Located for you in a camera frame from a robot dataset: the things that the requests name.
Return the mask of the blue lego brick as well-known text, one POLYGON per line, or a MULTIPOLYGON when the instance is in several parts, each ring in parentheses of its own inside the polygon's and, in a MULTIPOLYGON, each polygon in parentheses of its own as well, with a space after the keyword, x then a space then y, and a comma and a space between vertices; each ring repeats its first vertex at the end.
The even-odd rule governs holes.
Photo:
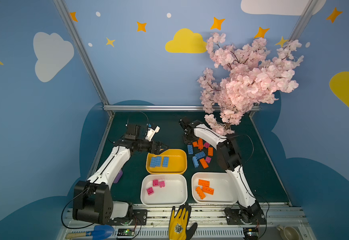
POLYGON ((188 149, 188 154, 189 154, 189 155, 193 155, 193 154, 194 154, 193 146, 192 146, 192 145, 187 145, 187 149, 188 149))
POLYGON ((157 164, 157 159, 156 159, 156 157, 152 157, 151 160, 150 160, 149 167, 150 167, 150 168, 155 168, 155 167, 156 167, 156 164, 157 164))
POLYGON ((161 166, 161 162, 162 162, 162 157, 161 156, 155 157, 155 167, 160 167, 161 166))
POLYGON ((199 152, 197 154, 195 154, 195 157, 197 160, 200 160, 202 158, 204 158, 206 156, 205 152, 199 152))
POLYGON ((167 168, 169 164, 169 157, 163 157, 162 167, 167 168))

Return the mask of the orange lego pile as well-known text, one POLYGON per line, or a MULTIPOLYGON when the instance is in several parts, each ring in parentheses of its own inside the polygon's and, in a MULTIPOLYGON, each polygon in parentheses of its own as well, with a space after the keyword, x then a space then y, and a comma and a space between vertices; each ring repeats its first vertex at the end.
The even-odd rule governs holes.
POLYGON ((192 145, 194 148, 197 148, 198 150, 202 151, 204 148, 203 139, 198 138, 196 141, 192 142, 192 145))

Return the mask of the orange lego plate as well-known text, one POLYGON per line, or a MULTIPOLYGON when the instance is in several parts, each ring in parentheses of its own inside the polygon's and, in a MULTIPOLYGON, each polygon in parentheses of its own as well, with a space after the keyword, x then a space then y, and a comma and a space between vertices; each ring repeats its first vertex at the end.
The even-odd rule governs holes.
POLYGON ((209 188, 210 187, 210 182, 207 181, 207 180, 199 179, 198 180, 198 185, 209 188))
POLYGON ((206 160, 204 158, 200 159, 199 161, 204 169, 209 167, 208 163, 206 162, 206 160))
POLYGON ((208 147, 208 156, 212 157, 214 155, 214 148, 213 147, 208 147))

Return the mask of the light blue lego brick side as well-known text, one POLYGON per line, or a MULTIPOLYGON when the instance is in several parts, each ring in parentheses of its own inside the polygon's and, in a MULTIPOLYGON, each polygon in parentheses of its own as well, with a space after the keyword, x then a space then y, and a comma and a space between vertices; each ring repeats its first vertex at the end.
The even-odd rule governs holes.
POLYGON ((192 160, 193 160, 194 167, 197 168, 199 166, 198 159, 195 156, 193 156, 192 160))

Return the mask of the orange lego plate bottom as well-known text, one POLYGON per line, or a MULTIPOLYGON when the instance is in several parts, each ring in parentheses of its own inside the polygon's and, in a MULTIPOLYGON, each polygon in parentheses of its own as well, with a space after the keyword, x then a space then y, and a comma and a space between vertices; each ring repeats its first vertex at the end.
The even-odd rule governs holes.
POLYGON ((208 163, 206 162, 206 160, 204 158, 200 159, 199 161, 204 169, 209 167, 208 163))

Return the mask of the magenta small lego brick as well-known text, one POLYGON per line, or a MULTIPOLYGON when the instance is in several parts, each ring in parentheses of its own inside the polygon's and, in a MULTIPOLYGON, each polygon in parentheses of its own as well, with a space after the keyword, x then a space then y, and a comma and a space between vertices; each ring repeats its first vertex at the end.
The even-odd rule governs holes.
POLYGON ((152 194, 154 194, 154 190, 153 190, 152 187, 147 188, 146 191, 147 191, 147 194, 148 194, 149 196, 152 195, 152 194))

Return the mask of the orange lego brick top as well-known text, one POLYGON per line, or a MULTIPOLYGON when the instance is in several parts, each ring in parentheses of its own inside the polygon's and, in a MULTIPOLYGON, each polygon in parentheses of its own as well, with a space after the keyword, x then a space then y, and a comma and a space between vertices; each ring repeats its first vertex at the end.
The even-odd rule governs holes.
POLYGON ((205 194, 209 194, 209 195, 213 195, 213 194, 214 194, 214 189, 213 189, 213 188, 210 188, 210 187, 203 186, 203 187, 202 187, 202 191, 203 191, 205 194))

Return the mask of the orange lego brick cluster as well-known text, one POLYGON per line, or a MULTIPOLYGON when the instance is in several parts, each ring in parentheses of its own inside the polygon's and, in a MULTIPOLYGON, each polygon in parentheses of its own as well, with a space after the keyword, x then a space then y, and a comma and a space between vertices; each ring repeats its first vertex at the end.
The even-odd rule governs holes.
POLYGON ((205 193, 199 186, 196 187, 196 193, 198 194, 201 200, 203 200, 206 197, 205 193))

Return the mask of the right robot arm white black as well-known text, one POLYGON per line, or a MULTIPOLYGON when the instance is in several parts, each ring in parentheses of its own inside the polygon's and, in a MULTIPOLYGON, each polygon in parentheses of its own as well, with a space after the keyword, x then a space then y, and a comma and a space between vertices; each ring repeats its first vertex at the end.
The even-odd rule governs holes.
POLYGON ((214 132, 198 120, 190 122, 187 118, 182 118, 179 124, 184 130, 184 143, 191 144, 198 138, 209 143, 217 152, 218 165, 233 180, 240 210, 232 215, 232 218, 238 219, 243 224, 252 224, 264 218, 265 214, 246 180, 242 154, 237 141, 232 137, 214 132))

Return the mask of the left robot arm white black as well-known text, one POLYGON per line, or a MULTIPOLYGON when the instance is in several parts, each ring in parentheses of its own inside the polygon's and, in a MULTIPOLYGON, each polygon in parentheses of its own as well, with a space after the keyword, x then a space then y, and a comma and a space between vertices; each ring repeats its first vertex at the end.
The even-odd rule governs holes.
POLYGON ((147 125, 145 136, 139 137, 140 126, 126 125, 126 133, 115 141, 110 155, 101 167, 86 181, 79 181, 74 187, 72 218, 91 224, 107 225, 113 220, 129 223, 133 219, 131 204, 115 202, 110 192, 119 172, 134 152, 160 155, 168 146, 154 141, 159 132, 157 125, 147 125))

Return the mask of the yellow plastic tray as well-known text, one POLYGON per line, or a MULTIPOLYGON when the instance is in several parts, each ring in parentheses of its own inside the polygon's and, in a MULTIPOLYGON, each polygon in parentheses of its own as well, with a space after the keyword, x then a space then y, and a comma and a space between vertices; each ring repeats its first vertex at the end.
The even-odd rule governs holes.
POLYGON ((180 149, 169 149, 160 155, 148 153, 146 170, 150 174, 183 174, 187 170, 187 155, 180 149))

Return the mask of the purple pink toy spatula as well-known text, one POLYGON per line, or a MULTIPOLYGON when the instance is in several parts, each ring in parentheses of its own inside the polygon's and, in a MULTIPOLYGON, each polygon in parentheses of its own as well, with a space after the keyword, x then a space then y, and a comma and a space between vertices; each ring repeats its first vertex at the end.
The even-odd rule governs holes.
POLYGON ((117 183, 119 182, 120 178, 122 177, 122 175, 123 175, 123 171, 120 170, 120 171, 118 172, 117 176, 115 177, 113 183, 114 183, 114 184, 117 184, 117 183))

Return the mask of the left white plastic tray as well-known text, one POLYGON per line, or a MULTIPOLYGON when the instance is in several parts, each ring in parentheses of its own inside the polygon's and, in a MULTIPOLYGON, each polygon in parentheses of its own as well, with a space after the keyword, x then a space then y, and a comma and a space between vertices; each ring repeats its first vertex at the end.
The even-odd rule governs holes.
POLYGON ((141 183, 140 201, 147 207, 179 206, 188 199, 187 181, 183 175, 148 175, 141 183), (165 181, 165 187, 153 187, 152 181, 165 181), (154 194, 148 195, 146 189, 152 187, 154 194))

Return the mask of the white plastic tray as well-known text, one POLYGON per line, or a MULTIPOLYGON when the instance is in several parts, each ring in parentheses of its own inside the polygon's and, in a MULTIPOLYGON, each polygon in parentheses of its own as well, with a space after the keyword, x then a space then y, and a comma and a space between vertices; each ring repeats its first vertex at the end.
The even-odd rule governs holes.
POLYGON ((230 205, 238 201, 235 185, 227 173, 195 173, 192 176, 192 196, 196 203, 199 204, 230 205), (201 199, 196 192, 197 187, 202 188, 202 186, 199 185, 199 180, 209 181, 210 188, 214 189, 214 194, 205 193, 206 197, 201 199))
POLYGON ((183 175, 148 175, 141 183, 140 201, 147 207, 179 206, 188 199, 187 181, 183 175), (153 187, 152 181, 165 181, 165 187, 153 187), (146 189, 152 187, 154 194, 148 195, 146 189))

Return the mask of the right white plastic tray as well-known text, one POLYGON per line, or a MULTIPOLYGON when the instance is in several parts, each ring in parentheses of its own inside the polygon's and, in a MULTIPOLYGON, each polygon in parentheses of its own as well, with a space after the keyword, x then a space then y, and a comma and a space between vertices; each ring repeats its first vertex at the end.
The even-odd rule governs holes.
POLYGON ((238 201, 235 185, 227 173, 195 173, 192 176, 192 196, 196 203, 199 204, 230 205, 238 201), (205 193, 206 197, 201 199, 196 192, 197 187, 202 188, 202 186, 199 185, 199 180, 209 181, 210 188, 214 189, 214 194, 205 193))

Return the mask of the yellow black work glove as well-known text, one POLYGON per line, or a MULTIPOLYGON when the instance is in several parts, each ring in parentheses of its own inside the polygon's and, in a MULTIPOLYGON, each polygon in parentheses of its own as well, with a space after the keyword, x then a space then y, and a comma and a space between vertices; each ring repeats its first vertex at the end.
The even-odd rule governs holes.
POLYGON ((170 240, 190 240, 198 227, 198 223, 193 223, 192 226, 187 229, 192 207, 188 203, 185 203, 179 207, 177 212, 175 210, 176 207, 173 206, 168 225, 168 237, 170 240))

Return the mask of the pink cherry blossom tree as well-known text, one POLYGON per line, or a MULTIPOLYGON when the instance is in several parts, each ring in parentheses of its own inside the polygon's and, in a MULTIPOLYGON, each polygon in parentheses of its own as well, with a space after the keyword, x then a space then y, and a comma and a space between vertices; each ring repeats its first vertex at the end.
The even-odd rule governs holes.
POLYGON ((206 68, 199 77, 201 103, 205 121, 219 135, 233 134, 232 126, 240 124, 245 113, 256 104, 273 104, 275 92, 291 93, 299 84, 293 79, 294 69, 303 56, 293 53, 302 46, 298 40, 287 41, 277 49, 277 56, 268 59, 267 40, 258 38, 237 49, 224 45, 225 34, 214 33, 207 40, 206 50, 214 67, 229 72, 227 78, 216 81, 214 71, 206 68))

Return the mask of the blue garden trowel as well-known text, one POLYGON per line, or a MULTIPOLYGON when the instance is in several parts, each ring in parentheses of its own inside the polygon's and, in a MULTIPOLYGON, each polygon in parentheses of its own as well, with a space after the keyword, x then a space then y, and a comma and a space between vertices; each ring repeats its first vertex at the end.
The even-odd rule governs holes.
POLYGON ((65 239, 74 239, 80 237, 92 237, 92 240, 105 240, 112 236, 114 228, 109 225, 95 226, 93 231, 69 233, 65 236, 65 239))

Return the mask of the beige ceramic cup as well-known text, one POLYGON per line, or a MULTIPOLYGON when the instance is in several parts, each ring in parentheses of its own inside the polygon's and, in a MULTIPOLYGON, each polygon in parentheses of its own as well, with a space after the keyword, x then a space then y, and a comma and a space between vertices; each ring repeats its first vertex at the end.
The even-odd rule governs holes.
POLYGON ((294 227, 278 225, 277 230, 283 240, 300 240, 300 235, 294 227))

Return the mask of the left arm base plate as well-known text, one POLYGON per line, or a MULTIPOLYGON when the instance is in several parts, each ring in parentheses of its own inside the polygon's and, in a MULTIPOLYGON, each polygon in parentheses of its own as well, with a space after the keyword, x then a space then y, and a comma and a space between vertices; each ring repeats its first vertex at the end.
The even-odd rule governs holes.
POLYGON ((110 226, 145 226, 147 221, 147 210, 132 210, 123 218, 110 219, 107 225, 110 226))

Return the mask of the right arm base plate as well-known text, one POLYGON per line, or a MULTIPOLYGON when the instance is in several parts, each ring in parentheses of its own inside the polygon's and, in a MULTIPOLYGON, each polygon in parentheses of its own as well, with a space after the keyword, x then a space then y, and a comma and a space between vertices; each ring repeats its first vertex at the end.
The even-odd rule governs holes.
POLYGON ((261 209, 251 210, 225 208, 224 213, 228 225, 264 225, 265 214, 261 209))

